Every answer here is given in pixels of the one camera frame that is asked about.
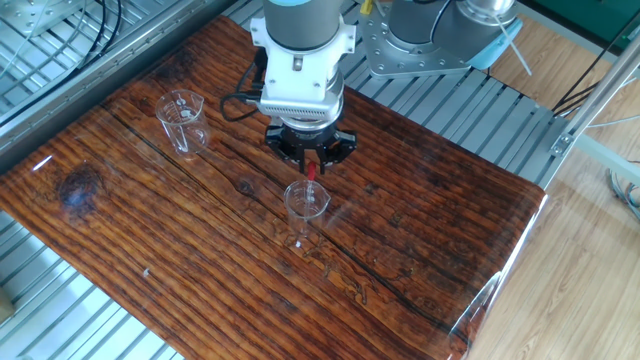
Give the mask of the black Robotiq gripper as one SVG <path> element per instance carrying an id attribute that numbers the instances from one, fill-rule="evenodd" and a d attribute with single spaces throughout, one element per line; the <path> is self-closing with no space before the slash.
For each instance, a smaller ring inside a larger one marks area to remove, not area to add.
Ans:
<path id="1" fill-rule="evenodd" d="M 272 124 L 272 135 L 265 136 L 268 147 L 284 161 L 293 162 L 301 174 L 305 172 L 305 150 L 315 150 L 320 160 L 320 173 L 343 162 L 357 149 L 357 133 L 340 131 L 336 124 L 314 131 L 293 129 L 285 124 Z"/>

